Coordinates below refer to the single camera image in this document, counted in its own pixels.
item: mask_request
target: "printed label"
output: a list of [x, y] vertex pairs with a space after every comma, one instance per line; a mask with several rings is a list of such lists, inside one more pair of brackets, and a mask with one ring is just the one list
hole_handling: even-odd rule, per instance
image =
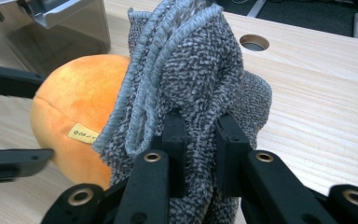
[[67, 134], [68, 137], [77, 141], [93, 144], [97, 139], [99, 133], [94, 132], [91, 129], [86, 128], [81, 123], [77, 123], [72, 127], [71, 131]]

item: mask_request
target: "orange plush toy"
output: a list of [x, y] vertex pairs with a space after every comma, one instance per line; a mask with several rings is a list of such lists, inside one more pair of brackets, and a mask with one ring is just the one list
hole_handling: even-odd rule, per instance
[[129, 63], [118, 55], [73, 60], [51, 73], [34, 97], [36, 140], [54, 149], [52, 161], [76, 184], [108, 188], [111, 170], [91, 144], [114, 108]]

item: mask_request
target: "gray towel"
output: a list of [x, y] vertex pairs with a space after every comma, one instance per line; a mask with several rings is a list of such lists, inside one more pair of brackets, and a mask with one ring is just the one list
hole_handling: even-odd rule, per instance
[[243, 69], [241, 49], [222, 8], [205, 0], [165, 0], [153, 12], [129, 10], [131, 63], [115, 110], [93, 147], [112, 167], [111, 185], [162, 135], [164, 115], [185, 120], [186, 196], [170, 199], [171, 223], [233, 223], [238, 199], [215, 185], [213, 123], [230, 113], [256, 148], [271, 89]]

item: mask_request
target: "dark floor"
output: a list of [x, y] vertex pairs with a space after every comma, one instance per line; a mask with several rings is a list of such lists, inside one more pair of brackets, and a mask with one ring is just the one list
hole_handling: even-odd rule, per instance
[[[255, 0], [245, 2], [243, 0], [217, 0], [216, 2], [227, 12], [247, 15]], [[269, 0], [257, 18], [336, 35], [353, 36], [355, 13], [358, 13], [358, 5], [351, 3], [329, 0]]]

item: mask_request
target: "towel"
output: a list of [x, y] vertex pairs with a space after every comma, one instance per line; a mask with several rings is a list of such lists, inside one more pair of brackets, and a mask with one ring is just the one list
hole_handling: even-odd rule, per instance
[[131, 62], [115, 109], [93, 144], [112, 167], [111, 185], [162, 135], [167, 112], [185, 121], [186, 190], [170, 198], [171, 223], [233, 223], [238, 198], [216, 188], [214, 122], [230, 113], [256, 149], [271, 88], [244, 70], [222, 8], [207, 0], [164, 0], [153, 12], [129, 9]]

